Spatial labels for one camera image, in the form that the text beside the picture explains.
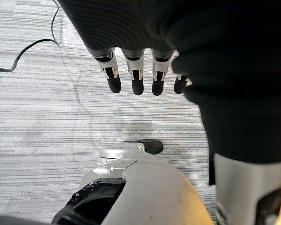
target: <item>screw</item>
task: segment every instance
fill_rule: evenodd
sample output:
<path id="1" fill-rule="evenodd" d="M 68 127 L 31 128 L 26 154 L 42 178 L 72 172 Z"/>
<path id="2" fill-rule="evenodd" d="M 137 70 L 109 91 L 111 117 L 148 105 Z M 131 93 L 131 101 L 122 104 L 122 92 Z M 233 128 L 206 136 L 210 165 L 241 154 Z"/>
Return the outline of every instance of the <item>screw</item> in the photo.
<path id="1" fill-rule="evenodd" d="M 72 201 L 74 203 L 77 203 L 77 202 L 81 201 L 81 199 L 82 199 L 82 196 L 78 192 L 76 192 L 72 195 Z"/>
<path id="2" fill-rule="evenodd" d="M 87 185 L 87 191 L 94 192 L 95 191 L 95 187 L 96 187 L 95 184 L 88 184 Z"/>

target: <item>wire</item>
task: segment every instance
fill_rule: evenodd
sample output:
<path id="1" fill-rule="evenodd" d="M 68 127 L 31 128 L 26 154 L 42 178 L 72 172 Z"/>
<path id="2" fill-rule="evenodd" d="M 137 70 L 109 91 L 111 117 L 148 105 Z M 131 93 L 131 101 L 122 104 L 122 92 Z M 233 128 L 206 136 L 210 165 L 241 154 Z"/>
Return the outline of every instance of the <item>wire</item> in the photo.
<path id="1" fill-rule="evenodd" d="M 57 46 L 59 46 L 55 36 L 54 36 L 54 32 L 53 32 L 53 23 L 54 23 L 54 20 L 55 20 L 55 17 L 59 11 L 59 5 L 56 3 L 55 0 L 53 0 L 55 5 L 57 6 L 57 10 L 52 18 L 52 21 L 51 21 L 51 33 L 52 33 L 52 37 L 53 37 L 53 40 L 52 39 L 41 39 L 41 40 L 37 40 L 33 43 L 31 43 L 30 45 L 28 45 L 27 47 L 25 47 L 22 51 L 20 51 L 20 53 L 17 55 L 16 59 L 14 60 L 14 63 L 12 65 L 12 67 L 10 69 L 5 69 L 5 68 L 0 68 L 0 72 L 5 72 L 5 73 L 10 73 L 10 72 L 13 72 L 15 70 L 15 68 L 17 67 L 17 64 L 19 62 L 19 59 L 20 57 L 28 50 L 30 49 L 31 47 L 37 45 L 38 43 L 41 43 L 41 42 L 45 42 L 45 41 L 51 41 L 51 42 L 54 42 Z"/>

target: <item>black fingertip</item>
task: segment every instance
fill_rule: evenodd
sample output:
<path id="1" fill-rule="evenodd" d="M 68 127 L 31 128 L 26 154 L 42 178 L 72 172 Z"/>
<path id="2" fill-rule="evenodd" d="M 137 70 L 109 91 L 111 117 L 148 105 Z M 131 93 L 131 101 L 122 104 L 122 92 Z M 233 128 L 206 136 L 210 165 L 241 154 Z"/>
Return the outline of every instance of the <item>black fingertip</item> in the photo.
<path id="1" fill-rule="evenodd" d="M 175 84 L 174 84 L 174 92 L 175 93 L 177 93 L 177 94 L 183 93 L 183 91 L 184 91 L 184 89 L 186 88 L 186 85 L 187 85 L 186 78 L 187 78 L 186 76 L 182 76 L 181 80 L 179 80 L 176 77 L 176 81 L 175 81 Z"/>
<path id="2" fill-rule="evenodd" d="M 113 93 L 120 93 L 122 89 L 120 76 L 118 75 L 116 78 L 110 77 L 107 79 L 108 86 Z"/>
<path id="3" fill-rule="evenodd" d="M 141 95 L 144 92 L 144 81 L 142 79 L 132 81 L 132 91 L 135 95 Z"/>
<path id="4" fill-rule="evenodd" d="M 156 96 L 161 95 L 163 92 L 163 82 L 164 81 L 153 81 L 152 84 L 152 93 Z"/>
<path id="5" fill-rule="evenodd" d="M 152 155 L 157 155 L 163 151 L 163 143 L 156 139 L 142 139 L 138 141 L 124 141 L 130 143 L 143 143 L 145 146 L 145 152 Z"/>

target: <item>gray carpet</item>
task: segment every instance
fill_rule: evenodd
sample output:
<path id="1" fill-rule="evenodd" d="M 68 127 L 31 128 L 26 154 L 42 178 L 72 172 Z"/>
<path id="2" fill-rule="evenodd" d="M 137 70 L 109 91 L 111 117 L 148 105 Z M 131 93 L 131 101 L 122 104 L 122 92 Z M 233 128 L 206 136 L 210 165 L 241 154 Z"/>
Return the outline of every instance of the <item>gray carpet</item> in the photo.
<path id="1" fill-rule="evenodd" d="M 33 41 L 51 38 L 55 10 L 50 0 L 0 0 L 0 67 L 11 67 Z M 198 107 L 174 93 L 172 70 L 163 94 L 154 96 L 146 50 L 145 91 L 135 96 L 116 49 L 122 91 L 113 94 L 63 11 L 54 33 L 61 49 L 38 44 L 14 72 L 0 73 L 0 215 L 49 222 L 103 146 L 154 138 L 164 143 L 160 157 L 189 178 L 214 218 L 206 134 Z"/>

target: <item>black fabric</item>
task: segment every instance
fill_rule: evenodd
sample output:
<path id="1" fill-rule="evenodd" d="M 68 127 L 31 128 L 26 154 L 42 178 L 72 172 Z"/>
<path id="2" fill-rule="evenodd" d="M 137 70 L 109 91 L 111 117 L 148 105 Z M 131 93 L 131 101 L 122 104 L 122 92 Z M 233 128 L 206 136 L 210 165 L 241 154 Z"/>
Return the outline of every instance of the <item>black fabric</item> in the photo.
<path id="1" fill-rule="evenodd" d="M 281 1 L 60 0 L 91 49 L 176 49 L 213 153 L 281 161 Z"/>

